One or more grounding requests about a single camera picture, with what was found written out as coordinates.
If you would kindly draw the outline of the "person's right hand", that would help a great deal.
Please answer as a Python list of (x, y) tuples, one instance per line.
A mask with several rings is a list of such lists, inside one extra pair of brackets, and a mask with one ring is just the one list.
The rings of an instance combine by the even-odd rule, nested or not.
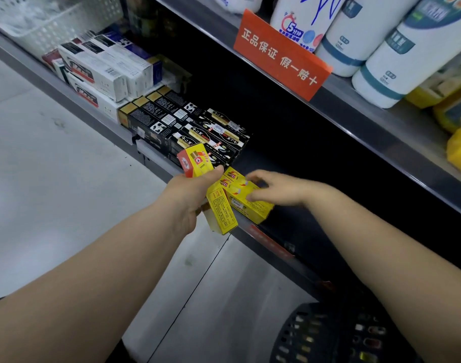
[(331, 186), (273, 171), (255, 170), (246, 176), (250, 182), (264, 182), (260, 189), (275, 189), (279, 206), (305, 206), (308, 209), (328, 200), (336, 191)]

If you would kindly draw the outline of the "person's left hand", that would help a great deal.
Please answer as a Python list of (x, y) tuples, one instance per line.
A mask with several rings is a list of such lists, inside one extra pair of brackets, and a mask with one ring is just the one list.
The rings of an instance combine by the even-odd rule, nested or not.
[(194, 231), (197, 216), (209, 188), (196, 188), (196, 177), (173, 177), (158, 198), (162, 209), (170, 215), (183, 237)]

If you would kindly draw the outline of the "yellow box with picture print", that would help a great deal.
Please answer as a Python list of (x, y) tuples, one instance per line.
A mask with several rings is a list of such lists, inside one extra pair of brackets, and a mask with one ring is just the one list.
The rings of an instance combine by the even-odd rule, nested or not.
[(230, 205), (257, 225), (266, 220), (275, 207), (274, 204), (265, 201), (249, 201), (247, 195), (258, 190), (259, 187), (231, 166), (224, 171), (220, 185)]

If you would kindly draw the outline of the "yellow box with red end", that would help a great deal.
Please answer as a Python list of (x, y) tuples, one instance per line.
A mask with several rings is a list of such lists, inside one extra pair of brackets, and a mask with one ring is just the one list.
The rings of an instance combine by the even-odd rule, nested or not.
[(204, 144), (196, 144), (183, 149), (177, 154), (185, 177), (201, 176), (214, 169)]

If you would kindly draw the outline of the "yellow box with text panel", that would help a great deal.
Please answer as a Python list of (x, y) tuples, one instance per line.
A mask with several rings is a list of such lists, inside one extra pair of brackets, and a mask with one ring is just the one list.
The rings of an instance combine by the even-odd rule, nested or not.
[(202, 211), (210, 230), (213, 232), (225, 235), (238, 226), (227, 194), (219, 181), (212, 184), (207, 190), (206, 202)]

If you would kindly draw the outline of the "person's left forearm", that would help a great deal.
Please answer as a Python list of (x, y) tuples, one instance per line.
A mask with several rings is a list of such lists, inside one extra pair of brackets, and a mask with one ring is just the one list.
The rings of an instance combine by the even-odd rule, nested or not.
[(196, 225), (159, 198), (0, 300), (0, 363), (104, 363)]

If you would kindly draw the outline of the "person's right forearm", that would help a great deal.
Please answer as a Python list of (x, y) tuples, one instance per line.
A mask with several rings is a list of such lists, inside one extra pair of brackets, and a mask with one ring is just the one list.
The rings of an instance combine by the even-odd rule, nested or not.
[(301, 199), (424, 362), (461, 363), (461, 269), (329, 185)]

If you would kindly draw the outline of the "red shelf edge label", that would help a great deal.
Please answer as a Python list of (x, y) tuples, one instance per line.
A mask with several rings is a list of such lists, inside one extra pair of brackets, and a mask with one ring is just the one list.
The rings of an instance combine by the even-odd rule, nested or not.
[(283, 260), (294, 259), (293, 254), (291, 254), (283, 246), (279, 245), (276, 241), (261, 231), (260, 228), (258, 228), (256, 225), (249, 225), (248, 234), (279, 258)]

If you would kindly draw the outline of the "stack of black toothpaste boxes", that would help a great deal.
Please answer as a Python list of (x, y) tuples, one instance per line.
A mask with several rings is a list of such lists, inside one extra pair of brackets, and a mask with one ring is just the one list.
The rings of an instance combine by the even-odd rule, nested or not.
[(118, 122), (177, 165), (179, 152), (202, 144), (214, 167), (228, 167), (252, 136), (224, 113), (201, 108), (167, 85), (119, 108)]

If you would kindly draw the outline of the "grey metal shelf board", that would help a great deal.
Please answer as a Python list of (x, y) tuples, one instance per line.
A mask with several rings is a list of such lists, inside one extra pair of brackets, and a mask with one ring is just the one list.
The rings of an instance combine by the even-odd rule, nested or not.
[(461, 214), (461, 172), (446, 159), (446, 133), (426, 113), (403, 101), (378, 108), (355, 91), (350, 78), (334, 74), (314, 97), (303, 99), (234, 50), (241, 16), (213, 0), (155, 1)]
[[(47, 67), (2, 33), (0, 33), (0, 60), (45, 95), (63, 106), (64, 109), (135, 158), (147, 169), (154, 171), (161, 180), (167, 183), (171, 177), (182, 172), (180, 167), (149, 146), (148, 143), (134, 142), (132, 134), (126, 128), (113, 122), (105, 114), (79, 97), (70, 85), (60, 80)], [(336, 292), (333, 284), (321, 278), (300, 259), (294, 257), (294, 259), (283, 260), (266, 249), (248, 234), (249, 225), (254, 223), (236, 209), (233, 209), (233, 212), (238, 221), (238, 227), (231, 231), (231, 235), (259, 257), (318, 300), (330, 298), (332, 293)]]

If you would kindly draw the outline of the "stack of white toothpaste boxes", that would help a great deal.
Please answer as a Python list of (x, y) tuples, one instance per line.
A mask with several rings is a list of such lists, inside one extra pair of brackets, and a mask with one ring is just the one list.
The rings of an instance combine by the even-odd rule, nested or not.
[(118, 109), (160, 87), (162, 61), (110, 31), (88, 31), (41, 57), (78, 96), (114, 122)]

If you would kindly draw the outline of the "white bottle with blue scribble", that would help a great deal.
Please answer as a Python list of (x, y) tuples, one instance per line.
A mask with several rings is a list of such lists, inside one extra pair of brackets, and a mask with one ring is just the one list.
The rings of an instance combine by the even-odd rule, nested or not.
[(314, 53), (345, 1), (277, 0), (270, 25), (308, 52)]

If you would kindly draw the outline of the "pale yellow packet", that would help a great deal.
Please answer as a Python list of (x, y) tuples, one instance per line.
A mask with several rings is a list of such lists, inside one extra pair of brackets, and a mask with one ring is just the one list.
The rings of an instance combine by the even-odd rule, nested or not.
[(408, 93), (405, 100), (424, 109), (442, 102), (460, 89), (461, 53)]

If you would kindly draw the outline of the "yellow packet with blue print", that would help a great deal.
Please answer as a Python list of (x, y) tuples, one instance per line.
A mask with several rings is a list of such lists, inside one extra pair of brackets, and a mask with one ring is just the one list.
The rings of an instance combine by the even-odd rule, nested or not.
[(433, 107), (437, 123), (450, 134), (461, 128), (461, 89)]

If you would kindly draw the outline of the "white plastic lattice basket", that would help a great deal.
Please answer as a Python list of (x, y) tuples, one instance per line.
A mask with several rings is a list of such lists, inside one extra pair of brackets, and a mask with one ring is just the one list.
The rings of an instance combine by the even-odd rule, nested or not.
[(38, 59), (121, 18), (120, 0), (0, 0), (0, 32)]

